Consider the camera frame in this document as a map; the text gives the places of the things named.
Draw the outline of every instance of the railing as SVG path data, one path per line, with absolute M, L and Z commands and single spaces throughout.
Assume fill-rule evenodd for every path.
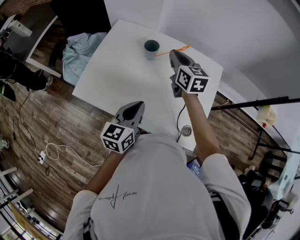
M 2 180 L 0 179 L 0 190 L 2 191 L 2 193 L 4 195 L 8 194 L 9 191 L 8 189 L 6 188 L 5 184 L 2 182 Z M 11 208 L 10 206 L 8 205 L 9 201 L 15 199 L 16 196 L 13 196 L 13 197 L 9 197 L 6 202 L 2 203 L 0 205 L 0 215 L 2 215 L 3 219 L 7 222 L 7 224 L 10 226 L 10 230 L 17 235 L 17 239 L 21 239 L 21 240 L 28 240 L 28 239 L 31 239 L 31 240 L 34 240 L 34 238 L 28 233 L 26 232 L 22 226 L 20 226 L 16 221 L 15 219 L 12 217 L 12 211 L 11 211 Z M 11 221 L 13 222 L 13 224 L 11 223 L 11 221 L 9 221 L 6 216 L 3 214 L 3 210 L 6 212 L 6 214 L 11 218 Z M 18 226 L 18 229 L 21 230 L 22 232 L 19 232 L 14 226 Z M 47 230 L 47 226 L 43 225 L 41 222 L 39 224 L 36 224 L 35 225 L 36 228 L 38 228 L 40 231 L 42 231 L 45 235 L 47 235 L 49 238 L 53 239 L 53 240 L 56 240 L 56 239 L 59 239 L 61 238 L 61 235 L 58 233 L 58 235 L 55 235 L 53 234 L 52 232 L 50 232 L 49 230 Z

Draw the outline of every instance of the small round object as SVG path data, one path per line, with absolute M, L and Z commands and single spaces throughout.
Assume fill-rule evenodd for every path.
M 181 129 L 181 134 L 185 137 L 191 136 L 192 128 L 189 125 L 185 125 Z
M 159 43 L 155 40 L 148 40 L 145 42 L 144 47 L 149 52 L 156 52 L 159 49 Z

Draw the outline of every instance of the orange stick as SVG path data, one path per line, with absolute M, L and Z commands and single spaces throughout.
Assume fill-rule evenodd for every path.
M 183 52 L 184 50 L 186 50 L 186 49 L 188 49 L 190 47 L 191 47 L 191 45 L 186 45 L 186 46 L 184 46 L 184 47 L 182 47 L 180 49 L 176 49 L 176 50 L 180 51 L 180 52 Z M 159 54 L 159 55 L 155 55 L 155 57 L 158 57 L 158 56 L 161 56 L 161 55 L 165 55 L 165 54 L 168 54 L 168 53 L 170 53 L 170 52 L 165 52 L 165 53 L 162 53 L 162 54 Z

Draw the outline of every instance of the white t-shirt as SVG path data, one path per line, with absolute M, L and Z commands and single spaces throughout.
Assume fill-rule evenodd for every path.
M 174 140 L 142 135 L 99 195 L 85 190 L 74 197 L 63 239 L 82 240 L 91 217 L 98 240 L 221 240 L 209 192 L 221 194 L 242 237 L 251 207 L 226 157 L 209 156 L 201 181 L 186 163 Z

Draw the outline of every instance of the smartphone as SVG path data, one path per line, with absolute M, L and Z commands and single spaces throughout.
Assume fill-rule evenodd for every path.
M 195 157 L 192 161 L 187 164 L 187 167 L 200 179 L 200 169 L 199 157 Z

